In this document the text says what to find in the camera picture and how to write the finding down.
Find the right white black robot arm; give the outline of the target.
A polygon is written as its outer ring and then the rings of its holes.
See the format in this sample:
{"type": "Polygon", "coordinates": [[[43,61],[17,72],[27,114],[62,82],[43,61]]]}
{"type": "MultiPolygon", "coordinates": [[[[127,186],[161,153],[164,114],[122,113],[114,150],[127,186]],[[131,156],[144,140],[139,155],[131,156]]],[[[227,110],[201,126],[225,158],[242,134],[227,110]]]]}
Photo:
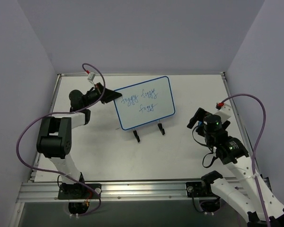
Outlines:
{"type": "Polygon", "coordinates": [[[252,169],[252,159],[243,143],[228,135],[231,108],[222,107],[212,114],[198,108],[187,127],[204,137],[204,147],[210,150],[213,160],[221,160],[236,177],[245,194],[242,194],[217,171],[201,178],[201,191],[223,199],[246,221],[249,227],[284,227],[284,205],[273,195],[258,172],[252,169]]]}

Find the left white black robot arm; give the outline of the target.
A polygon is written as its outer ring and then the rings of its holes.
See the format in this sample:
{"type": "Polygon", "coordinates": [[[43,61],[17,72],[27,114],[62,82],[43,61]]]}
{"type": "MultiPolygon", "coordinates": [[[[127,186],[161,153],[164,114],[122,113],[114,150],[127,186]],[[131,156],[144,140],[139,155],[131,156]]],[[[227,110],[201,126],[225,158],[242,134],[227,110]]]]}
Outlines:
{"type": "Polygon", "coordinates": [[[89,105],[99,100],[106,104],[122,96],[121,93],[104,88],[97,83],[83,94],[73,90],[69,94],[71,103],[70,114],[42,119],[37,138],[37,152],[43,154],[55,166],[62,177],[62,186],[69,187],[69,193],[74,198],[85,195],[86,186],[83,174],[77,169],[71,158],[72,129],[87,125],[90,121],[91,111],[89,105]]]}

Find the blue framed whiteboard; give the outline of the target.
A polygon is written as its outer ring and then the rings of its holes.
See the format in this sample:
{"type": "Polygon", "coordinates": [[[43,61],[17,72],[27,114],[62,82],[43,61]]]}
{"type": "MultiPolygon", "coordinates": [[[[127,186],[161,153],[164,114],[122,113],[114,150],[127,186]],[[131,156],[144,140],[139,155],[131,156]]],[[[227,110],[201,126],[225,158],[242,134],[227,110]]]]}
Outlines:
{"type": "Polygon", "coordinates": [[[114,100],[122,130],[173,116],[176,112],[170,80],[167,76],[150,79],[115,90],[122,94],[114,100]]]}

